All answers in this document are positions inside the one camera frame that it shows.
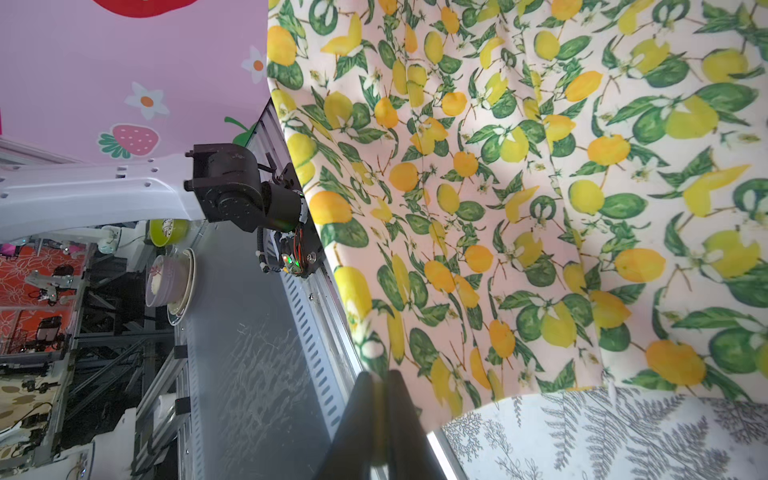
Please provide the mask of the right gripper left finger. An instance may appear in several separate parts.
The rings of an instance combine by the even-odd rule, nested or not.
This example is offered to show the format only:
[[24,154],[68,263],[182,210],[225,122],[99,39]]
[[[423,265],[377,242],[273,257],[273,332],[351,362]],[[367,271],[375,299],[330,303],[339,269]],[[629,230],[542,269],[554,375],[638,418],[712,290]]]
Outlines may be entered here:
[[386,388],[360,373],[338,429],[314,479],[371,479],[387,456]]

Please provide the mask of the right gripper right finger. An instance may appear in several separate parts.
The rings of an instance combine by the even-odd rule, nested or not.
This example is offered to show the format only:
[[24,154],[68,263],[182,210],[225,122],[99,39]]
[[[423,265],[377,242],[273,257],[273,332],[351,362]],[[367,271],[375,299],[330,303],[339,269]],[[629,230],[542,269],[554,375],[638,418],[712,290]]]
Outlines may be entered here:
[[387,467],[390,479],[439,480],[446,476],[422,427],[416,407],[399,371],[385,381]]

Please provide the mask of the yellow lemon print skirt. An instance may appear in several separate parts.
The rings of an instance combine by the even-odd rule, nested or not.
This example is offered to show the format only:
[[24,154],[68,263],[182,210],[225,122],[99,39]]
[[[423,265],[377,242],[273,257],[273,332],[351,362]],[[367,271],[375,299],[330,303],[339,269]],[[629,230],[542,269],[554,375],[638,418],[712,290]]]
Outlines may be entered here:
[[763,1],[273,1],[267,74],[363,367],[767,399]]

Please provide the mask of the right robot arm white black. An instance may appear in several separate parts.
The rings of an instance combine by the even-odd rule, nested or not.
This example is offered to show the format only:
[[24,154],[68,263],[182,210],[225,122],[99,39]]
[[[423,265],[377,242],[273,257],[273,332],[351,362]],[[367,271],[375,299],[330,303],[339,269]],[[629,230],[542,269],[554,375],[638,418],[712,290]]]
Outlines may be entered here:
[[[234,144],[198,144],[183,154],[114,166],[51,164],[1,170],[1,239],[82,241],[91,225],[183,219],[237,229],[245,266],[226,253],[199,255],[189,270],[190,322],[306,313],[347,331],[321,237],[291,165]],[[355,371],[332,417],[321,479],[441,479],[445,473],[399,373]]]

